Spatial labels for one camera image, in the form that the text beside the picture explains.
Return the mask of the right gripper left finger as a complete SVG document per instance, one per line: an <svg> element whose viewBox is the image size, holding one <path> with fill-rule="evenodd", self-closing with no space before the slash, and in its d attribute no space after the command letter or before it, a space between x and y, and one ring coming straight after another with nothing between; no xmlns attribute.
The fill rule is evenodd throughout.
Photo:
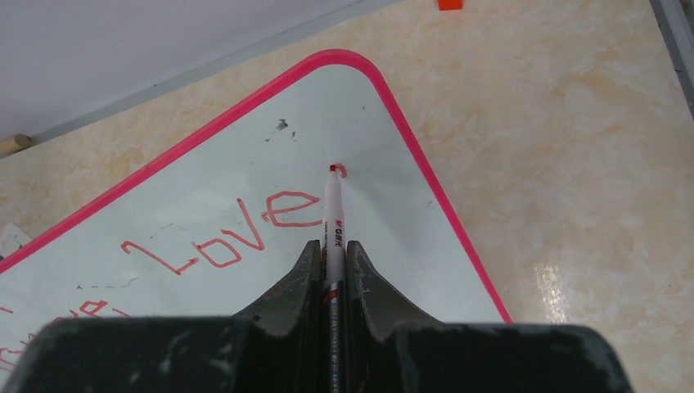
<svg viewBox="0 0 694 393"><path fill-rule="evenodd" d="M314 392L320 246L234 315L72 319L45 326L6 392Z"/></svg>

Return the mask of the red marker pen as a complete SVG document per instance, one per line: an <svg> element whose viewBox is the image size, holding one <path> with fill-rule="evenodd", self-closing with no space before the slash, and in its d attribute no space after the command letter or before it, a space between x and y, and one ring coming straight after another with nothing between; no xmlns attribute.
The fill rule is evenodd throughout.
<svg viewBox="0 0 694 393"><path fill-rule="evenodd" d="M325 338L325 391L347 392L347 349L344 312L344 211L337 165L329 167L325 186L322 243L322 328Z"/></svg>

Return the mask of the pink-framed whiteboard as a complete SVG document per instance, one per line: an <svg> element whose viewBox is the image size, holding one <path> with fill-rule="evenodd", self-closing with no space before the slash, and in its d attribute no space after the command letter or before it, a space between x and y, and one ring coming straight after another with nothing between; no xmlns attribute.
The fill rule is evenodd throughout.
<svg viewBox="0 0 694 393"><path fill-rule="evenodd" d="M507 312L381 72L344 49L276 77L1 263L1 378L64 318L233 314L323 236L346 237L445 322Z"/></svg>

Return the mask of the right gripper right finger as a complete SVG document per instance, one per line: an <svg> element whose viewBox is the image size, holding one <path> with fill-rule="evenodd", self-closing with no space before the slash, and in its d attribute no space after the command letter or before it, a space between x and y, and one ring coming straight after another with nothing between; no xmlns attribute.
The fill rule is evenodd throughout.
<svg viewBox="0 0 694 393"><path fill-rule="evenodd" d="M443 323L347 248L369 392L630 392L611 345L579 325Z"/></svg>

